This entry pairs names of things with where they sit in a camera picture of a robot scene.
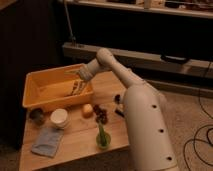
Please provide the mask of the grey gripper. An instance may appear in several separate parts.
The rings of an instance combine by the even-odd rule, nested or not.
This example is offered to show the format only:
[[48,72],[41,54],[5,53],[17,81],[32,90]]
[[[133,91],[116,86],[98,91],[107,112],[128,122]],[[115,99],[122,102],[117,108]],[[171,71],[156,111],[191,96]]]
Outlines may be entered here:
[[76,80],[73,84],[70,95],[74,95],[77,89],[78,89],[77,95],[80,95],[86,88],[88,81],[90,81],[99,72],[99,70],[100,70],[100,65],[97,62],[90,62],[88,64],[83,64],[80,67],[78,74],[80,78],[84,81],[80,82],[79,80]]

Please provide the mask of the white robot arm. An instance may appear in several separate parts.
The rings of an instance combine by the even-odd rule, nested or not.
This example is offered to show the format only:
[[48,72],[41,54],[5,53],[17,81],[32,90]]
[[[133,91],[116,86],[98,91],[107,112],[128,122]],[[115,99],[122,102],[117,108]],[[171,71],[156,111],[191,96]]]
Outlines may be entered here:
[[116,60],[106,48],[83,64],[76,74],[90,81],[97,73],[112,71],[126,88],[122,104],[132,158],[137,171],[180,171],[164,122],[165,97],[152,85]]

